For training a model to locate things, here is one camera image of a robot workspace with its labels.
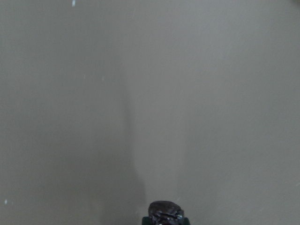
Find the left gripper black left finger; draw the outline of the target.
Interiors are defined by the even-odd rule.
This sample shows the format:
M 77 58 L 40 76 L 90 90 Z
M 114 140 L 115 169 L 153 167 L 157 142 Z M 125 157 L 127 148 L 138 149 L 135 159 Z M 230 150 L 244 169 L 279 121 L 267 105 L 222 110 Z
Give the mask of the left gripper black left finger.
M 142 225 L 151 225 L 151 219 L 149 217 L 143 217 Z

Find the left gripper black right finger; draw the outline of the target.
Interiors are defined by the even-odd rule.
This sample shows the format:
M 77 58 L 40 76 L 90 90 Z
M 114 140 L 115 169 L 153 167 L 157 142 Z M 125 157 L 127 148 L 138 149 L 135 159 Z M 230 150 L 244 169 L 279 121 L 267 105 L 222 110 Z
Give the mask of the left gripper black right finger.
M 187 217 L 184 217 L 182 219 L 182 225 L 190 225 L 190 221 L 189 221 L 189 219 Z

